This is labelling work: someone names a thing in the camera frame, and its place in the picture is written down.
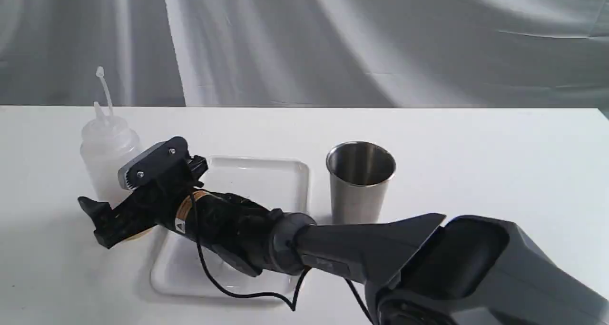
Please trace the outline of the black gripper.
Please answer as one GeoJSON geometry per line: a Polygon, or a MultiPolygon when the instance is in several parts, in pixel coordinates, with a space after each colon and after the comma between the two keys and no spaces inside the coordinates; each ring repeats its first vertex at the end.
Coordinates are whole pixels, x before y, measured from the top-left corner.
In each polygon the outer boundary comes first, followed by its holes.
{"type": "Polygon", "coordinates": [[[273,233],[285,213],[233,193],[205,190],[199,180],[203,172],[200,167],[123,169],[119,176],[132,195],[115,208],[85,196],[78,197],[78,204],[93,221],[98,244],[107,249],[161,226],[246,275],[280,271],[273,233]]]}

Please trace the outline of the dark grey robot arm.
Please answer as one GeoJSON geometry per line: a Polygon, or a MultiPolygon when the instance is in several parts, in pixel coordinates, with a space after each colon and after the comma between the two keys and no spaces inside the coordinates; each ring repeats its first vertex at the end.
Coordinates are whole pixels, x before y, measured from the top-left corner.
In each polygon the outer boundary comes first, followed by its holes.
{"type": "Polygon", "coordinates": [[[608,301],[548,260],[507,221],[425,214],[386,224],[318,225],[204,189],[202,167],[137,173],[116,208],[79,197],[106,248],[163,226],[250,277],[312,269],[365,286],[374,325],[606,325],[608,301]]]}

